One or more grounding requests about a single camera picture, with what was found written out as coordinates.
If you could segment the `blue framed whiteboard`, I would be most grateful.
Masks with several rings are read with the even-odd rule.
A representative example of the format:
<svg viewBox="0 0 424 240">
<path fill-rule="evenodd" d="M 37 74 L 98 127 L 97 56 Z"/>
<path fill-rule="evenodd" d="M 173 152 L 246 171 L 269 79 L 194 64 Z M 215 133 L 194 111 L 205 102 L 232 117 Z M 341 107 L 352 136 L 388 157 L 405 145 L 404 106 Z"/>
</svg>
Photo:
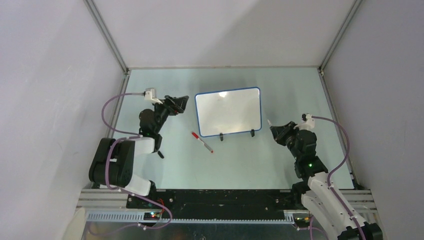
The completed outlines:
<svg viewBox="0 0 424 240">
<path fill-rule="evenodd" d="M 262 96 L 257 86 L 198 93 L 194 97 L 201 137 L 255 132 L 263 127 Z"/>
</svg>

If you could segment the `black marker cap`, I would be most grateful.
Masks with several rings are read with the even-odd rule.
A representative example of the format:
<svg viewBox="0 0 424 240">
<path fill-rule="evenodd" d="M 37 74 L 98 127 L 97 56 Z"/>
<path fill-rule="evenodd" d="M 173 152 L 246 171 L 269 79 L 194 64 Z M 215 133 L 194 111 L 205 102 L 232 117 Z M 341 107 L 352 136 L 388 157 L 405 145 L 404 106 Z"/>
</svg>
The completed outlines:
<svg viewBox="0 0 424 240">
<path fill-rule="evenodd" d="M 159 157 L 161 158 L 161 159 L 164 159 L 165 157 L 164 157 L 164 155 L 160 152 L 160 151 L 158 151 L 157 152 L 157 154 L 159 155 Z"/>
</svg>

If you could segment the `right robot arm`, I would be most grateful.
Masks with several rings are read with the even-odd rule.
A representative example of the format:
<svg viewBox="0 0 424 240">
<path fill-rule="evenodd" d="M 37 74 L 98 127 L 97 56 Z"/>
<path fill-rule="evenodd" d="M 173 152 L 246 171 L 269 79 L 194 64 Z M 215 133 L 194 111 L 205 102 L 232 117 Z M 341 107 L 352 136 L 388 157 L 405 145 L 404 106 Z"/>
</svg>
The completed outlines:
<svg viewBox="0 0 424 240">
<path fill-rule="evenodd" d="M 292 185 L 291 204 L 306 208 L 329 240 L 381 240 L 383 231 L 369 223 L 343 196 L 316 152 L 317 136 L 313 124 L 289 122 L 269 127 L 274 141 L 287 147 L 294 157 L 300 182 Z"/>
</svg>

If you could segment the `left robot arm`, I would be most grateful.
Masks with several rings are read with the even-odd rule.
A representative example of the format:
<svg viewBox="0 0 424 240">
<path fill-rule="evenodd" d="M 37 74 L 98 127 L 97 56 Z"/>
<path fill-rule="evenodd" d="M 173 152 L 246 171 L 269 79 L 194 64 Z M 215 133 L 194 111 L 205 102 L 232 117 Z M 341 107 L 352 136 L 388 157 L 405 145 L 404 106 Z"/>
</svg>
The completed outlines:
<svg viewBox="0 0 424 240">
<path fill-rule="evenodd" d="M 125 190 L 131 195 L 139 195 L 138 201 L 145 208 L 153 208 L 158 202 L 158 194 L 151 190 L 153 181 L 134 174 L 136 156 L 157 153 L 160 157 L 162 136 L 160 130 L 169 116 L 184 113 L 189 96 L 155 99 L 152 109 L 139 113 L 138 133 L 128 133 L 122 138 L 102 138 L 89 168 L 88 177 L 93 183 Z"/>
</svg>

